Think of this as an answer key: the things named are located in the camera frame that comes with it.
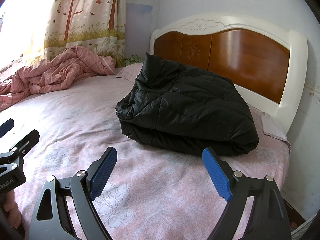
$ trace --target pink floral bed sheet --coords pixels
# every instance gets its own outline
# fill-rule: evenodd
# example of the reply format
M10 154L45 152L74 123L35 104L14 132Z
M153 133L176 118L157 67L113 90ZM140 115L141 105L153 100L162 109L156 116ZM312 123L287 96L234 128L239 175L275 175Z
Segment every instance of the pink floral bed sheet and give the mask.
M0 123L9 118L15 121L1 139L0 151L8 150L31 129L40 133L40 141L24 158L27 182L16 189L26 228L48 175L73 176L112 146L118 161L94 206L114 240L207 239L226 202L200 157L139 144L121 133L115 106L132 85L115 76L91 77L68 90L30 96L0 113ZM289 165L288 144L265 135L264 113L253 107L251 112L258 147L248 155L222 159L249 177L270 174L282 187ZM252 200L247 201L234 239L245 230ZM85 239L71 199L68 204L78 237Z

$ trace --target pillowcase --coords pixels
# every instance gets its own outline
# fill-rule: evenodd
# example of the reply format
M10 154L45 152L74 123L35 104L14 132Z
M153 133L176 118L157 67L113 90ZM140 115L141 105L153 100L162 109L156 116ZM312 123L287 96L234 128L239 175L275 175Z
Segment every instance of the pillowcase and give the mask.
M131 82L134 82L142 69L142 63L134 63L124 67L116 75L119 78L125 78Z

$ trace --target black quilted fabric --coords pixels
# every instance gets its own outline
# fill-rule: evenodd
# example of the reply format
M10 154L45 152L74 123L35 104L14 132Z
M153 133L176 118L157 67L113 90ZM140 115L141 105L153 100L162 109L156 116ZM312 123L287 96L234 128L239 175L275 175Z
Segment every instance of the black quilted fabric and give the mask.
M129 138L187 154L247 154L259 142L249 107L231 80L146 54L130 94L116 106Z

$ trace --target finger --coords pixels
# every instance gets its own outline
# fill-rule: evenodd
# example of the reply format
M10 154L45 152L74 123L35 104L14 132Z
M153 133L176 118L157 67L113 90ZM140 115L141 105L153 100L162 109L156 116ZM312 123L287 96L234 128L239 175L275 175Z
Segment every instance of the finger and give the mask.
M5 203L3 205L5 211L10 211L14 207L14 190L9 191L5 195Z
M21 224L21 213L19 212L14 227L18 228L20 224Z
M10 210L9 216L8 216L8 223L11 227L15 226L17 216L19 215L19 207L17 203L14 204L14 208Z

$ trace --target white headboard frame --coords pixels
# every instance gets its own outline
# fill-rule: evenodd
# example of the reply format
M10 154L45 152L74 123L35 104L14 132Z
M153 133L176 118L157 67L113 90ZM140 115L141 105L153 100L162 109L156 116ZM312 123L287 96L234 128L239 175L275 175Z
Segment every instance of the white headboard frame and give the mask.
M205 13L186 17L157 29L151 35L150 54L155 40L176 31L188 35L205 35L242 28L267 36L290 50L289 68L280 104L244 87L235 85L242 98L255 108L273 116L287 133L297 112L307 72L307 38L297 31L288 31L266 20L243 14Z

